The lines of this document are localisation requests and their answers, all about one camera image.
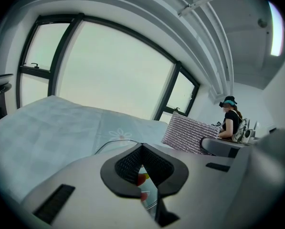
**ponytail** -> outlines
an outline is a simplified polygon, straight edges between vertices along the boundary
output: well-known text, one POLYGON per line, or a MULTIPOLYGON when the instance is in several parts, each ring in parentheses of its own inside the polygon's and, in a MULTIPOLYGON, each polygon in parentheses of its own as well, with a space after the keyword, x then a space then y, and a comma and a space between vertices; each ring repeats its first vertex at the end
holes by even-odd
POLYGON ((238 110, 237 106, 234 105, 233 108, 234 108, 234 110, 237 112, 238 116, 239 116, 241 119, 243 119, 243 116, 242 116, 242 114, 240 113, 240 111, 238 110))

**window pane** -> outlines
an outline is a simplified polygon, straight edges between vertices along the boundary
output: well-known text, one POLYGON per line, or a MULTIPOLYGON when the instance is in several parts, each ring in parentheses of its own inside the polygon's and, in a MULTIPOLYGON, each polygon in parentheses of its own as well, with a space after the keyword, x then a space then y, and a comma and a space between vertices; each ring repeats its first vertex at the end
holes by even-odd
POLYGON ((173 63, 138 39, 84 21, 62 63, 57 96, 153 119, 173 63))
POLYGON ((167 113, 167 112, 163 112, 159 121, 163 121, 163 122, 166 122, 167 124, 169 124, 171 118, 172 118, 172 114, 167 113))
POLYGON ((167 107, 179 108, 179 111, 185 113, 191 100, 193 89, 194 85, 182 73, 179 73, 167 107))
POLYGON ((49 80, 29 74, 21 74, 21 105, 47 97, 49 80))
POLYGON ((38 67, 44 70, 50 70, 51 62, 65 30, 69 23, 41 25, 33 37, 29 47, 25 66, 38 67))

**backpack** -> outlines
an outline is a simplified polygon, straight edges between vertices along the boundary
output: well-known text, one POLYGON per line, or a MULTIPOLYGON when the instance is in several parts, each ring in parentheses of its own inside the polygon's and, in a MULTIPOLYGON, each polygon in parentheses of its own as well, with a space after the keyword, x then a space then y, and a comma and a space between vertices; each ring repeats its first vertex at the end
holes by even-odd
POLYGON ((247 118, 241 119, 240 117, 239 117, 239 119, 241 120, 241 122, 239 123, 239 128, 238 128, 237 132, 232 135, 232 140, 234 142, 241 142, 242 138, 244 136, 244 133, 245 133, 246 129, 248 128, 249 120, 247 118))

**black vent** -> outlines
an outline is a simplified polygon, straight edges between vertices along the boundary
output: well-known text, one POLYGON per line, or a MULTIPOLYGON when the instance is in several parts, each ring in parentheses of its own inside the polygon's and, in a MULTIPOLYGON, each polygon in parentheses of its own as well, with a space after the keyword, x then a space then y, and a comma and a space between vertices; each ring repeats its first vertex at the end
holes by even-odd
POLYGON ((143 153, 143 165, 154 185, 158 187, 159 184, 172 175, 174 167, 169 161, 156 155, 146 147, 143 147, 141 151, 143 153))
POLYGON ((115 166, 116 173, 124 180, 137 184, 138 173, 141 168, 141 148, 120 159, 115 166))
POLYGON ((215 169, 215 170, 220 170, 220 171, 224 171, 224 172, 228 172, 230 166, 224 166, 224 165, 220 165, 220 164, 216 164, 216 163, 208 163, 206 165, 206 167, 209 167, 211 169, 215 169))
POLYGON ((69 185, 60 185, 34 212, 34 215, 42 221, 51 224, 73 193, 74 189, 75 187, 69 185))

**window handle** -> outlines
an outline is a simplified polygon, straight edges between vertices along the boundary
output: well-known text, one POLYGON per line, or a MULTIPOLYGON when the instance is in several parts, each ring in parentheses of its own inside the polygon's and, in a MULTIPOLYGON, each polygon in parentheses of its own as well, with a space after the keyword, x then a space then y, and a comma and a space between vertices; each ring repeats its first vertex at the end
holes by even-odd
POLYGON ((37 63, 31 63, 31 64, 36 64, 36 66, 34 66, 35 69, 39 69, 38 64, 37 63))

